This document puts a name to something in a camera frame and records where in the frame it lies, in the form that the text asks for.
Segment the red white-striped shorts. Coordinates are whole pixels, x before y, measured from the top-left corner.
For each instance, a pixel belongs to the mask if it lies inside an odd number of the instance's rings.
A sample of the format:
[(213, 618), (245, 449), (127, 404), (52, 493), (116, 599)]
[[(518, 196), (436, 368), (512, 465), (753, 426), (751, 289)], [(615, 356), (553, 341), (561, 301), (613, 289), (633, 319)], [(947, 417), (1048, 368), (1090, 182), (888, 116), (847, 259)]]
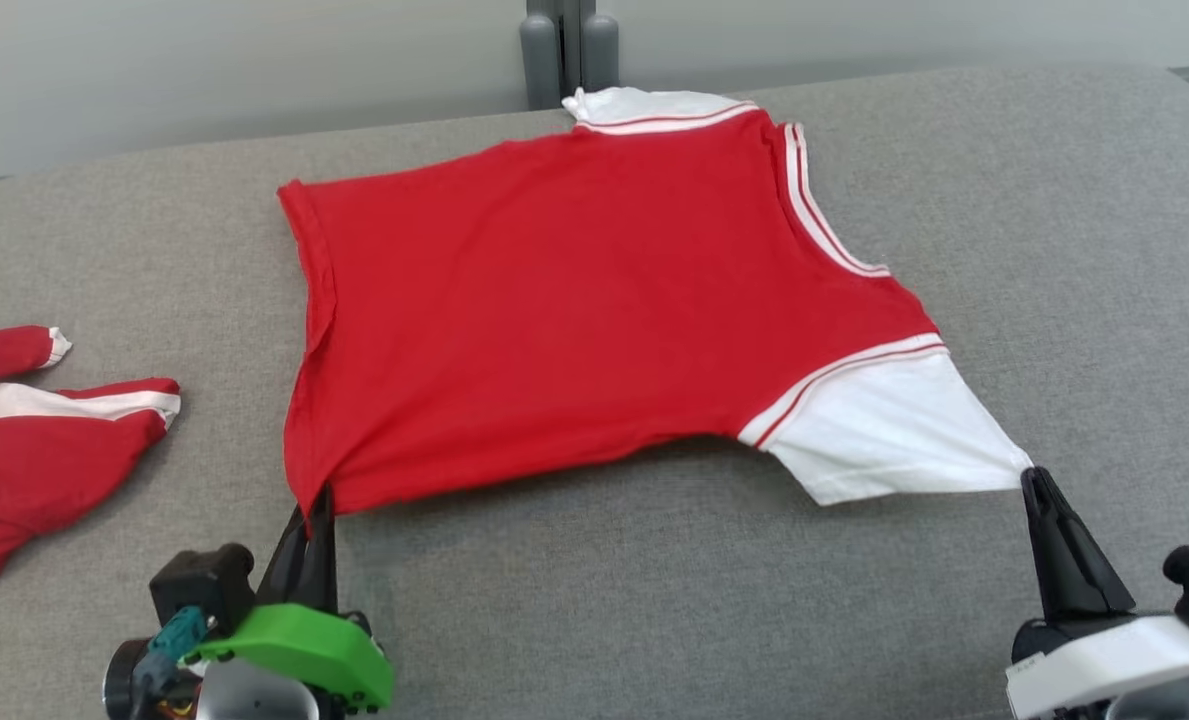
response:
[(70, 347), (56, 327), (0, 329), (0, 574), (24, 544), (113, 495), (181, 413), (172, 378), (56, 391), (19, 383)]

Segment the red white-sleeved jersey shirt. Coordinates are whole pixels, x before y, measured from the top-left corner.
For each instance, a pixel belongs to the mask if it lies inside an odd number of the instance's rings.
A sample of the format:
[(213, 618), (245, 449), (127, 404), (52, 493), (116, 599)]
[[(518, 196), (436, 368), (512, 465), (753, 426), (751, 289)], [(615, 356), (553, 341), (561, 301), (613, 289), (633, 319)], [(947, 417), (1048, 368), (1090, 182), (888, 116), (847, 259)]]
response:
[(307, 286), (284, 432), (338, 514), (677, 438), (776, 457), (818, 505), (1015, 490), (1030, 460), (754, 102), (606, 88), (574, 128), (279, 187)]

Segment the grey partition post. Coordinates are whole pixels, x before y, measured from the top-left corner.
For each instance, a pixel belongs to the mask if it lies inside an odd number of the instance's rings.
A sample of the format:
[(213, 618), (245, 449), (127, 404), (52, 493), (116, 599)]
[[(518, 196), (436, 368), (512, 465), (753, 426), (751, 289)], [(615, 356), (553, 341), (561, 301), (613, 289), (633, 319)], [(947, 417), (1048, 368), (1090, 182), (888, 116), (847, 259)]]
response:
[(561, 106), (577, 88), (619, 86), (619, 24), (598, 0), (526, 0), (518, 26), (527, 109)]

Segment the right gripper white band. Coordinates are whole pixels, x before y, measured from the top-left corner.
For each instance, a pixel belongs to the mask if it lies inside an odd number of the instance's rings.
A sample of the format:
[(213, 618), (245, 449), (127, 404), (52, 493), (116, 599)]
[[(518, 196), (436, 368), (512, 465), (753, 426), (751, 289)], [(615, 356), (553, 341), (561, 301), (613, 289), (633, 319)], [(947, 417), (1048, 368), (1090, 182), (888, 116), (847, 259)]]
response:
[(1007, 667), (1014, 720), (1189, 720), (1189, 626), (1130, 615), (1135, 600), (1050, 470), (1023, 470), (1045, 619), (1023, 625)]

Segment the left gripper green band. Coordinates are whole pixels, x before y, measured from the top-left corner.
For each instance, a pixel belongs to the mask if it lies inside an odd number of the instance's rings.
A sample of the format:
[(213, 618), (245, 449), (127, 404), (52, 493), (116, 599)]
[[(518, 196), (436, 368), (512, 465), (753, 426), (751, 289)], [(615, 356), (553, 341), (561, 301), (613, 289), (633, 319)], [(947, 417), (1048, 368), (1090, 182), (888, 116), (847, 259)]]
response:
[(251, 610), (228, 637), (214, 632), (213, 618), (207, 620), (205, 642), (180, 661), (177, 683), (161, 697), (140, 700), (133, 691), (132, 672), (152, 634), (120, 644), (102, 680), (105, 714), (373, 716), (390, 706), (394, 667), (364, 615), (326, 614), (339, 611), (328, 484), (312, 505), (309, 529), (306, 514), (292, 509), (254, 601), (265, 606)]

